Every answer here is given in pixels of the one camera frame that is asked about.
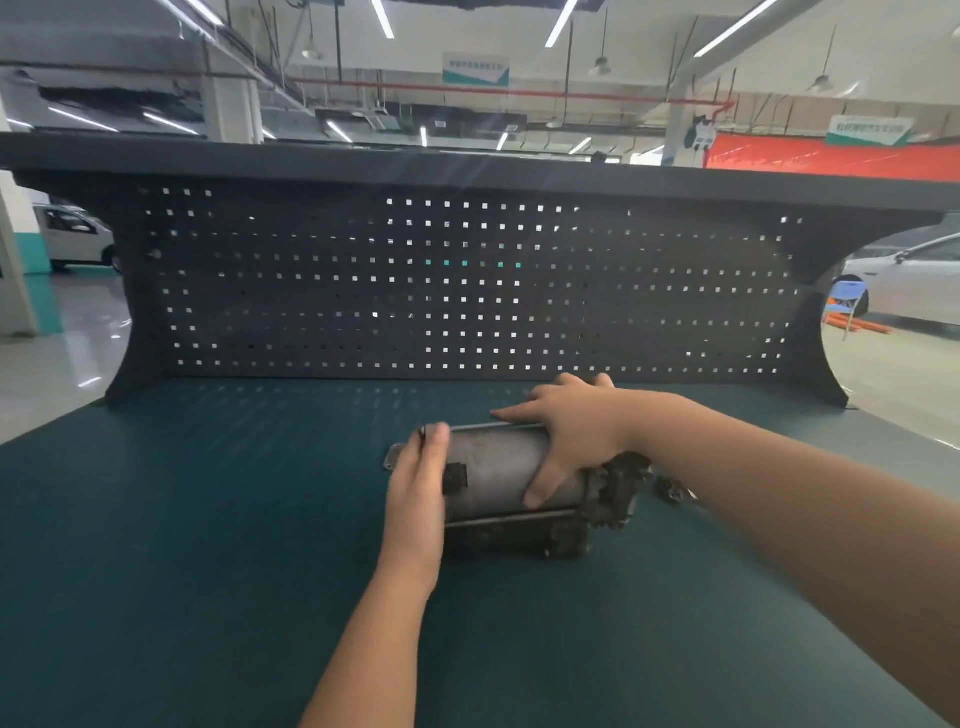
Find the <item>white sign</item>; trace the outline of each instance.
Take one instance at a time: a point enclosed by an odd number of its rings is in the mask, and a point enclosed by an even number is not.
[[[913,119],[902,116],[834,116],[827,144],[867,147],[900,147],[910,138]]]
[[[701,149],[706,150],[713,146],[713,142],[717,140],[717,128],[713,122],[706,120],[698,122],[694,129],[696,130],[696,136],[693,139],[694,151],[699,152]]]
[[[474,53],[444,52],[444,83],[453,85],[510,85],[510,59]]]

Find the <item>green workbench top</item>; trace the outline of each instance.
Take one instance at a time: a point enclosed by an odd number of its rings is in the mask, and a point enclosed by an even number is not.
[[[960,453],[863,412],[673,389],[957,495]],[[372,573],[387,447],[524,391],[170,380],[0,447],[0,726],[294,726]],[[645,497],[592,542],[444,564],[418,725],[945,725],[699,508]]]

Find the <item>floor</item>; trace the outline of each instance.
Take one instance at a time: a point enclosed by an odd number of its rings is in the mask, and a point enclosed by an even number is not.
[[[851,402],[947,447],[960,449],[960,328],[896,316],[868,316],[893,330],[843,339],[824,328],[824,349]]]
[[[99,399],[130,336],[122,280],[75,268],[55,276],[63,334],[0,340],[0,443]],[[852,402],[871,414],[960,449],[960,328],[886,317],[890,334],[846,341],[826,327],[830,366]]]
[[[112,271],[54,276],[63,333],[0,339],[0,443],[98,400],[130,337],[123,281]]]

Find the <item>car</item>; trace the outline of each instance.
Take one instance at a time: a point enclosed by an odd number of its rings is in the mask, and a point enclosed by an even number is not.
[[[867,311],[960,326],[960,232],[894,255],[848,260],[837,280],[863,280]]]
[[[55,271],[69,264],[108,265],[120,273],[113,231],[80,207],[34,205],[36,221]]]

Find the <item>orange banner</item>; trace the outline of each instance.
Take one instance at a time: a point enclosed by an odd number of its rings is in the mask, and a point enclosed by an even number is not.
[[[843,147],[823,139],[719,134],[707,167],[960,182],[960,146]]]

